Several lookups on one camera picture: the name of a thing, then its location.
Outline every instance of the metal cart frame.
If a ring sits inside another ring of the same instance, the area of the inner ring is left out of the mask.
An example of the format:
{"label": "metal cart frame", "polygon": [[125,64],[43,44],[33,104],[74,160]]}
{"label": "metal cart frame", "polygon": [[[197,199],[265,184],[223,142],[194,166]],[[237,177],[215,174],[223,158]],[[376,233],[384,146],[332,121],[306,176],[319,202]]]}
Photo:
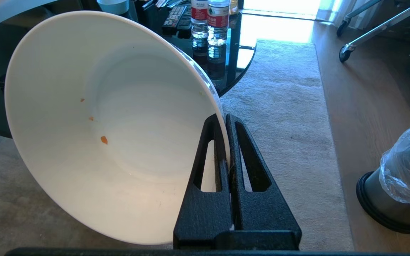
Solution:
{"label": "metal cart frame", "polygon": [[[336,34],[340,36],[343,33],[343,29],[347,27],[347,25],[350,22],[350,19],[362,11],[366,10],[367,8],[375,5],[376,3],[380,2],[381,0],[371,0],[368,3],[364,4],[360,8],[356,9],[355,11],[349,13],[348,15],[345,16],[343,23],[341,23],[340,27],[338,28],[338,31]],[[350,57],[350,54],[355,50],[355,47],[358,45],[362,44],[363,42],[366,42],[367,40],[371,39],[375,35],[379,34],[382,31],[385,31],[386,29],[392,27],[393,25],[397,24],[400,21],[403,21],[407,17],[410,16],[410,7],[407,8],[406,10],[402,11],[401,13],[397,14],[393,18],[387,20],[386,22],[382,23],[381,25],[375,27],[374,29],[371,29],[369,32],[366,34],[363,34],[362,36],[358,37],[358,39],[355,39],[352,42],[349,42],[345,44],[341,49],[340,49],[340,61],[343,63],[348,58]]]}

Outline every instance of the caster wheel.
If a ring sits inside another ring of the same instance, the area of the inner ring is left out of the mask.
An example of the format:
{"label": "caster wheel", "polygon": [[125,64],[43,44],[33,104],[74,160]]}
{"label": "caster wheel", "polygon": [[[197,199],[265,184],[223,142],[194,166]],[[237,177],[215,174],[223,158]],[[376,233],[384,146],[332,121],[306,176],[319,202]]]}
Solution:
{"label": "caster wheel", "polygon": [[350,57],[351,51],[347,50],[345,52],[343,52],[343,49],[345,48],[345,46],[341,47],[340,49],[340,62],[345,62],[346,60],[348,60],[348,58]]}
{"label": "caster wheel", "polygon": [[346,28],[348,25],[349,25],[349,22],[348,22],[348,21],[342,21],[342,22],[341,22],[341,25],[338,27],[338,30],[336,31],[336,35],[337,35],[338,37],[340,37],[340,36],[343,34],[345,28]]}

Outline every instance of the black base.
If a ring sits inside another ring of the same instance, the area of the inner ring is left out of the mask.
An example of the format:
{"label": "black base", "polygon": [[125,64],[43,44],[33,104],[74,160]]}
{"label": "black base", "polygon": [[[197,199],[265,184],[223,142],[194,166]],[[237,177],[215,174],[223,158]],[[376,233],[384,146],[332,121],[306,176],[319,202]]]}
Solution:
{"label": "black base", "polygon": [[389,217],[385,216],[376,207],[371,204],[369,201],[368,196],[366,195],[364,185],[366,179],[372,174],[373,172],[365,173],[357,182],[356,193],[358,202],[362,208],[366,211],[366,213],[371,216],[375,221],[379,222],[379,224],[383,225],[384,227],[391,229],[393,231],[403,233],[403,234],[410,234],[410,225],[397,222],[395,220],[390,219]]}

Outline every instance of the water bottle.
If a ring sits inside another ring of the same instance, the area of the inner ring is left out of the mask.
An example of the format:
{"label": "water bottle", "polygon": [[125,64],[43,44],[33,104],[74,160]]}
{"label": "water bottle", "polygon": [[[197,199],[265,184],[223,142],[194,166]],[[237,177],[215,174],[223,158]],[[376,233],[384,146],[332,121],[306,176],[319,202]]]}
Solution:
{"label": "water bottle", "polygon": [[221,46],[227,40],[230,0],[208,0],[208,44]]}
{"label": "water bottle", "polygon": [[191,34],[193,38],[207,38],[207,0],[191,0]]}

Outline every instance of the carpet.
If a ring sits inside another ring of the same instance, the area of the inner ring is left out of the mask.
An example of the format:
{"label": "carpet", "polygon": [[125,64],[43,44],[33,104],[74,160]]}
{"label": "carpet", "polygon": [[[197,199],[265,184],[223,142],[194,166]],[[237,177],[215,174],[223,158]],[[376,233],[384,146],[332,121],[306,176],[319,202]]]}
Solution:
{"label": "carpet", "polygon": [[[303,231],[301,249],[353,250],[314,45],[259,41],[222,103],[248,125]],[[36,183],[13,141],[0,137],[0,255],[23,246],[171,248],[124,243],[81,224]]]}
{"label": "carpet", "polygon": [[258,41],[221,103],[252,133],[303,232],[300,249],[353,251],[314,44]]}

